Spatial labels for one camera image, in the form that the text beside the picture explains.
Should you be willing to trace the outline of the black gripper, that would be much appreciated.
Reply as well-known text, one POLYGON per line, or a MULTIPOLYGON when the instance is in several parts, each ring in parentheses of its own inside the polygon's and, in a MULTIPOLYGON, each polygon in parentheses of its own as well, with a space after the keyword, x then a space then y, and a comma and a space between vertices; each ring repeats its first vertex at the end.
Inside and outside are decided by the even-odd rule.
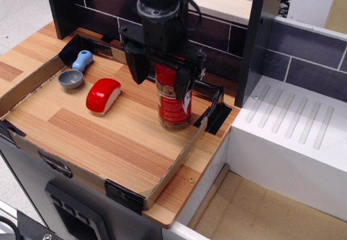
POLYGON ((177 69, 176 100, 184 99, 196 79, 205 75, 206 54, 188 40, 180 16, 170 19, 143 18, 143 25, 123 25, 119 28, 127 66, 137 84, 147 78, 151 62, 177 69))

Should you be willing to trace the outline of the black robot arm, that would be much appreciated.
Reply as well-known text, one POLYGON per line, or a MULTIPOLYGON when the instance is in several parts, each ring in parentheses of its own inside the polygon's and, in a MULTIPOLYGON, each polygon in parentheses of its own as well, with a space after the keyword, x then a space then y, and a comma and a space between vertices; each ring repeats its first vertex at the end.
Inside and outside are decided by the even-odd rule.
POLYGON ((207 56, 188 39, 188 33, 202 25, 199 19, 196 26, 188 26, 190 5, 199 11, 193 0, 138 0, 142 25, 124 25, 119 29, 135 82, 141 84, 154 63, 173 69, 176 100, 183 100, 195 81, 205 74, 203 64, 207 56))

